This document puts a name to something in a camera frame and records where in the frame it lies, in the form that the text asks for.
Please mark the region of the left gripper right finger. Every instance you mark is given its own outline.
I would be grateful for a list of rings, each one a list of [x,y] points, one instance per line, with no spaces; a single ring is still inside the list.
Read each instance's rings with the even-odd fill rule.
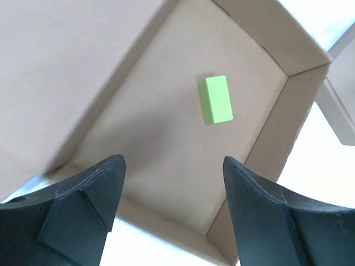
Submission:
[[[354,264],[354,209],[300,195],[230,156],[223,176],[241,265]]]

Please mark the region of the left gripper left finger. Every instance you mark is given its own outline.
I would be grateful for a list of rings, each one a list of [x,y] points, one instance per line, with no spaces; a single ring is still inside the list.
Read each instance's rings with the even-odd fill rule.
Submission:
[[[1,204],[1,264],[99,265],[125,173],[124,157],[114,155]]]

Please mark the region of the flat cardboard box near right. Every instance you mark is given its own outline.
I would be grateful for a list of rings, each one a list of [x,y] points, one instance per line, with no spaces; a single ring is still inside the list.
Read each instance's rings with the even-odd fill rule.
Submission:
[[[316,103],[340,143],[354,146],[354,25],[329,49],[329,72]]]

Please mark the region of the green block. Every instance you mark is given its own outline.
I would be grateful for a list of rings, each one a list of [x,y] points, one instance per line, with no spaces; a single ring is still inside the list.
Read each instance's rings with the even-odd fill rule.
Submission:
[[[234,118],[226,76],[207,77],[198,83],[198,90],[206,124],[218,124]]]

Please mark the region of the large cardboard box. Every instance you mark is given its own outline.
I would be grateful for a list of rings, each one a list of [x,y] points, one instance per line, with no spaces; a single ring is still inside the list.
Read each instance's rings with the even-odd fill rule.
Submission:
[[[330,64],[279,1],[2,1],[1,199],[121,154],[121,219],[235,265],[224,157],[278,179]]]

